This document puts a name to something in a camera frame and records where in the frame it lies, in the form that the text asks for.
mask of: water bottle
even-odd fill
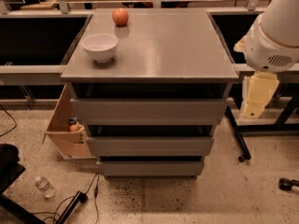
[[[48,179],[43,176],[36,177],[36,187],[45,195],[46,198],[52,197],[56,191]]]

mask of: red apple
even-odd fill
[[[77,132],[78,131],[78,125],[77,124],[72,124],[69,126],[69,131],[70,132]]]
[[[129,21],[129,13],[125,8],[115,8],[112,12],[112,19],[118,26],[124,26]]]

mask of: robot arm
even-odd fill
[[[278,87],[276,73],[299,61],[299,0],[273,0],[242,42],[247,65],[256,73],[244,80],[241,116],[254,119]]]

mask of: cardboard box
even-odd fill
[[[75,116],[71,96],[64,86],[63,92],[55,107],[46,135],[58,148],[64,159],[89,159],[93,158],[86,143],[86,132],[84,127],[77,132],[69,132],[69,118]]]

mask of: concrete floor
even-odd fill
[[[9,106],[18,127],[0,137],[0,143],[19,148],[26,171],[5,195],[32,213],[54,212],[59,203],[78,190],[85,192],[96,172],[95,160],[64,160],[44,133],[53,105]],[[0,110],[0,133],[13,122]],[[208,223],[260,224],[298,223],[299,189],[278,188],[281,177],[299,178],[298,136],[245,137],[252,159],[239,163],[239,147],[226,118],[217,128],[215,143],[203,173],[195,179],[99,179],[97,223],[153,224]],[[35,187],[35,177],[45,176],[56,188],[45,199]],[[79,203],[66,223],[96,223],[93,190]],[[58,212],[66,206],[65,202]],[[51,214],[36,214],[40,219]],[[21,223],[0,207],[0,223]]]

